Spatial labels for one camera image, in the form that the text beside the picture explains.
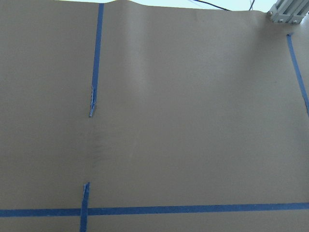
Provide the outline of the aluminium frame post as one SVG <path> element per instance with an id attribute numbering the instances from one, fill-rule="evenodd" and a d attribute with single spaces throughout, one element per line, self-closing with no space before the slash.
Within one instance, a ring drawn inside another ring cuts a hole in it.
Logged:
<path id="1" fill-rule="evenodd" d="M 268 11 L 273 23 L 300 24 L 309 12 L 309 0 L 278 0 Z"/>

